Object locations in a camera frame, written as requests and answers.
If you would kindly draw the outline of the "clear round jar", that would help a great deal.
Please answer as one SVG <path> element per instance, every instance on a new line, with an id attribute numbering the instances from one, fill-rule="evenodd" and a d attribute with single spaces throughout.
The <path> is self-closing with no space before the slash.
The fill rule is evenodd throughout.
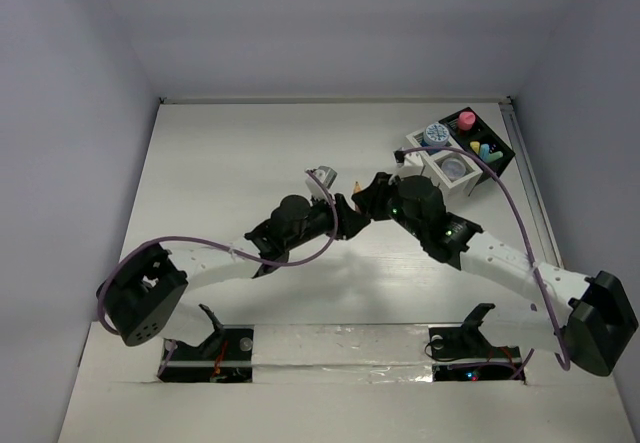
<path id="1" fill-rule="evenodd" d="M 451 181 L 456 181 L 464 177 L 467 173 L 465 163 L 456 157 L 449 157 L 442 160 L 441 170 Z"/>

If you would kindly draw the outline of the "yellow highlighter pen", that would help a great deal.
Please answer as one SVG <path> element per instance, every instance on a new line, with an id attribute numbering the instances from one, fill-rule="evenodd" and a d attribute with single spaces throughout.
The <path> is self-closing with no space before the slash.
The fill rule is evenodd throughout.
<path id="1" fill-rule="evenodd" d="M 472 142 L 470 143 L 470 147 L 471 147 L 471 149 L 472 149 L 472 150 L 473 150 L 477 155 L 479 155 L 479 154 L 480 154 L 481 144 L 480 144 L 479 142 L 477 142 L 477 141 L 472 141 Z"/>

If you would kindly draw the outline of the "blue highlighter pen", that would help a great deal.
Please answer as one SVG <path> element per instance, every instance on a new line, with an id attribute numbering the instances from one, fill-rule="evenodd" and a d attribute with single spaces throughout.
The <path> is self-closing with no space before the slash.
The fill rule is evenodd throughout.
<path id="1" fill-rule="evenodd" d="M 478 155 L 483 162 L 486 162 L 487 156 L 490 154 L 490 146 L 486 143 L 481 144 L 480 154 Z"/>

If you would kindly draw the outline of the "pink capped tube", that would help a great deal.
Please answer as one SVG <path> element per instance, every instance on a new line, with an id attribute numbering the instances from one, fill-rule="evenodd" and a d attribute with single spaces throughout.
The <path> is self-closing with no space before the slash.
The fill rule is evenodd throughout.
<path id="1" fill-rule="evenodd" d="M 473 111 L 462 111 L 457 117 L 457 131 L 461 134 L 470 131 L 476 123 L 476 114 Z"/>

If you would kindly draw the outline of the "green highlighter pen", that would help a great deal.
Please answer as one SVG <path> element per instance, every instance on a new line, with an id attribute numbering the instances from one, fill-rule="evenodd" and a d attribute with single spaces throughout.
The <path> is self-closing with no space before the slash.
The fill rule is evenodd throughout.
<path id="1" fill-rule="evenodd" d="M 501 159 L 502 157 L 503 157 L 503 153 L 501 151 L 496 151 L 496 152 L 490 153 L 487 156 L 486 162 L 487 163 L 493 163 L 493 162 Z"/>

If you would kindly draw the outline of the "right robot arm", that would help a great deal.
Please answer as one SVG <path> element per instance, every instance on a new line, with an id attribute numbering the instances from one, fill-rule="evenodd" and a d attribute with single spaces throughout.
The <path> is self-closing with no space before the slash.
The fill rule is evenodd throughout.
<path id="1" fill-rule="evenodd" d="M 556 353 L 586 372 L 608 376 L 639 327 L 618 277 L 606 271 L 587 276 L 534 261 L 447 211 L 440 190 L 424 176 L 378 173 L 352 200 L 372 220 L 398 223 L 432 259 L 530 303 L 527 310 L 482 304 L 480 320 L 460 331 L 470 354 L 515 345 Z"/>

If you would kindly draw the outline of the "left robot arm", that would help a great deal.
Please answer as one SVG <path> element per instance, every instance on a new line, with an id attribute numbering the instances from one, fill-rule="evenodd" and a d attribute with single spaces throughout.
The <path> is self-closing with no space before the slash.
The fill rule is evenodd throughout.
<path id="1" fill-rule="evenodd" d="M 293 267 L 292 250 L 318 237 L 329 243 L 351 239 L 370 221 L 341 194 L 312 200 L 289 195 L 236 246 L 180 236 L 150 240 L 99 287 L 99 321 L 129 347 L 159 337 L 209 358 L 221 346 L 220 323 L 207 306 L 183 302 L 185 293 Z"/>

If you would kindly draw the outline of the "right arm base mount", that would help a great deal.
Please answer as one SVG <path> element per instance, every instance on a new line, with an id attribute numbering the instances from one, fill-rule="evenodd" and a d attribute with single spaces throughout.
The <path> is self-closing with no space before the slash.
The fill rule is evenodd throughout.
<path id="1" fill-rule="evenodd" d="M 494 346 L 480 331 L 494 308 L 480 303 L 461 323 L 429 328 L 424 353 L 435 382 L 525 381 L 520 349 Z"/>

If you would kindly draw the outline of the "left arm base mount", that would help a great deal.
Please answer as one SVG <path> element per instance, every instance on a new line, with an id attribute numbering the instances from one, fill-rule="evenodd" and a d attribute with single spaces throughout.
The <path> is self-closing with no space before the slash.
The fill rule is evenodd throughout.
<path id="1" fill-rule="evenodd" d="M 206 305 L 212 333 L 198 346 L 166 341 L 157 378 L 164 383 L 251 383 L 253 326 L 225 326 Z"/>

